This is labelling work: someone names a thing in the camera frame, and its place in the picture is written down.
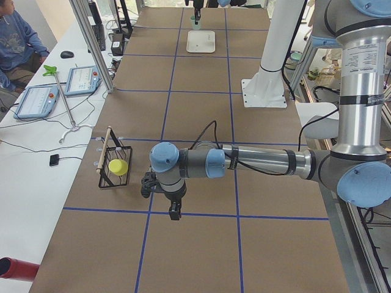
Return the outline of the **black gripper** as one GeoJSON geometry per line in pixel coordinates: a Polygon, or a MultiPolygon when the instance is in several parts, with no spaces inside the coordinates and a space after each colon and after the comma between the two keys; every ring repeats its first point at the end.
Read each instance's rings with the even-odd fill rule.
{"type": "Polygon", "coordinates": [[[152,192],[158,194],[164,194],[165,197],[171,201],[169,208],[169,216],[171,220],[181,219],[181,200],[185,196],[187,188],[186,182],[182,178],[179,187],[174,191],[166,191],[163,189],[163,185],[159,182],[155,172],[146,172],[141,179],[141,195],[144,198],[149,198],[152,192]]]}
{"type": "Polygon", "coordinates": [[[185,0],[185,5],[188,6],[191,1],[194,8],[194,23],[195,25],[198,25],[201,19],[201,9],[203,8],[203,0],[185,0]]]}

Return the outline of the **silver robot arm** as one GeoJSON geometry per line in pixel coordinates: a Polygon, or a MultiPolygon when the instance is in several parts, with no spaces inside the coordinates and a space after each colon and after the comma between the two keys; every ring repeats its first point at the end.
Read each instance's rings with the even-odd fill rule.
{"type": "Polygon", "coordinates": [[[271,150],[196,140],[178,149],[161,142],[150,151],[150,170],[141,194],[162,193],[172,220],[181,217],[188,178],[220,178],[247,167],[274,176],[297,175],[321,183],[361,208],[390,198],[390,167],[379,144],[384,97],[389,1],[317,1],[312,39],[317,46],[342,47],[337,143],[330,151],[271,150]]]}
{"type": "Polygon", "coordinates": [[[207,24],[212,27],[220,24],[224,17],[224,7],[240,7],[247,4],[247,1],[192,1],[194,12],[190,17],[192,26],[207,24]]]}

